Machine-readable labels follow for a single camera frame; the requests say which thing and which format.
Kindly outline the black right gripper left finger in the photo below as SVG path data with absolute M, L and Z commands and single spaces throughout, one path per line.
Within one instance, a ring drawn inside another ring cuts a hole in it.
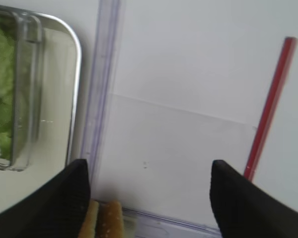
M 76 238 L 90 201 L 87 161 L 76 159 L 0 213 L 0 238 Z

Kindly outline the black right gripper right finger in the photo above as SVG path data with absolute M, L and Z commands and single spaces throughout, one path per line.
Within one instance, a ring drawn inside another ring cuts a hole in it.
M 298 212 L 256 187 L 224 160 L 212 163 L 210 202 L 224 238 L 298 238 Z

